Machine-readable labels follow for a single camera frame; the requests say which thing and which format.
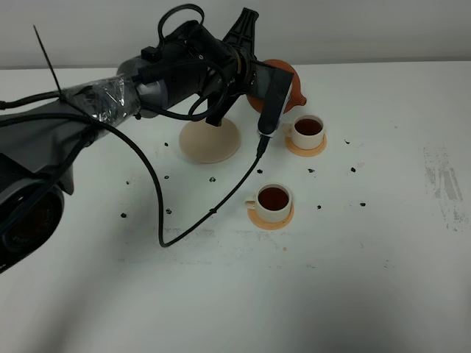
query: brown liquid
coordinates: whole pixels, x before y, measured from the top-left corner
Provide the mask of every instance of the brown liquid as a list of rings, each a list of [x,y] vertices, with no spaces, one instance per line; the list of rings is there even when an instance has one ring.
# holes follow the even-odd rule
[[[322,125],[315,120],[312,119],[302,119],[299,120],[295,125],[294,128],[298,131],[301,135],[317,135],[322,131]]]
[[[258,194],[258,202],[270,211],[278,211],[288,204],[288,195],[279,188],[267,188]]]

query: black bracket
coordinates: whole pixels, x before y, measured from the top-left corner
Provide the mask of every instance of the black bracket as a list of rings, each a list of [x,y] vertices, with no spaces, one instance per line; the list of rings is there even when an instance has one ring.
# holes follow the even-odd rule
[[[222,41],[231,46],[243,48],[253,54],[255,48],[255,22],[257,18],[258,13],[256,11],[244,7],[241,15]]]

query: white wall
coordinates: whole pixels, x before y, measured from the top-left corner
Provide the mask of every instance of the white wall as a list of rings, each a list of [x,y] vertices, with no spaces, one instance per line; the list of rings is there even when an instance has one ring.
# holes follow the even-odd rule
[[[157,43],[157,21],[184,0],[2,0],[0,67],[109,66]],[[469,0],[199,0],[222,38],[243,7],[260,13],[259,59],[291,63],[471,57]],[[175,18],[182,21],[185,15]],[[169,24],[167,32],[172,29]]]

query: white table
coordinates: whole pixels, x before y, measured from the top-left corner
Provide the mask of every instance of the white table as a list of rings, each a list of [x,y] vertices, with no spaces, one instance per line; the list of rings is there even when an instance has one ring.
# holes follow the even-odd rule
[[[113,136],[81,153],[57,231],[0,276],[1,352],[469,352],[471,63],[296,69],[308,103],[284,118],[321,116],[325,151],[295,156],[278,132],[263,173],[169,249],[134,153]],[[57,73],[67,86],[114,70]],[[0,99],[51,89],[47,70],[0,71]],[[216,165],[185,160],[182,122],[120,126],[160,178],[168,239],[254,159],[258,114],[242,98],[228,117],[242,145]],[[276,232],[243,206],[267,181],[294,193]]]

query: white teacup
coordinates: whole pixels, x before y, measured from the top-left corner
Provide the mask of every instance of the white teacup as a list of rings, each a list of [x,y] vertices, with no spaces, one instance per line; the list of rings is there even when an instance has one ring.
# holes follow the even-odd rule
[[[288,218],[293,197],[291,191],[281,184],[266,184],[245,201],[245,207],[255,210],[258,217],[268,223],[278,223]]]
[[[303,115],[292,124],[284,124],[283,131],[300,149],[315,149],[324,138],[324,121],[315,115]]]

